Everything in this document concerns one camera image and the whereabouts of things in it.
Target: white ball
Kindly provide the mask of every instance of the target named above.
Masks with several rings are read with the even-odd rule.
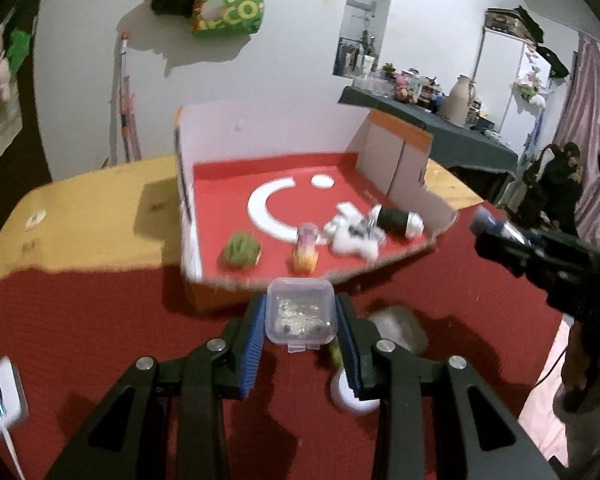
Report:
[[[338,370],[331,380],[331,399],[341,410],[357,415],[371,413],[380,406],[379,399],[358,400],[356,398],[353,390],[349,388],[344,368]]]

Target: white circle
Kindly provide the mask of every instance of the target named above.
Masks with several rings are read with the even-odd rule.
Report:
[[[323,173],[318,173],[311,177],[311,185],[318,189],[329,189],[333,187],[333,184],[335,184],[333,177]]]

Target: red cloth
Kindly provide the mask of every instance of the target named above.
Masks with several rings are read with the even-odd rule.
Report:
[[[429,335],[426,356],[468,358],[516,415],[542,371],[560,314],[544,293],[481,260],[462,211],[440,250],[357,280],[361,313],[403,303]],[[179,270],[45,274],[0,282],[0,357],[18,365],[30,416],[13,430],[26,478],[40,480],[94,405],[135,359],[186,355],[240,310],[200,317]],[[323,352],[289,355],[266,342],[249,399],[225,404],[235,480],[363,480],[371,476],[377,414],[357,418],[328,399]],[[434,478],[431,432],[427,470]],[[5,461],[10,459],[0,444]]]

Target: vase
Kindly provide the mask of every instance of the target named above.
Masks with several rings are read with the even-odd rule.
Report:
[[[458,77],[458,82],[445,98],[439,115],[450,123],[463,127],[469,114],[469,106],[475,98],[475,86],[467,76]]]

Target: plastic box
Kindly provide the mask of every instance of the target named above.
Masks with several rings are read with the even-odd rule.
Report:
[[[318,278],[277,278],[267,289],[267,337],[289,352],[318,349],[336,336],[333,285]]]

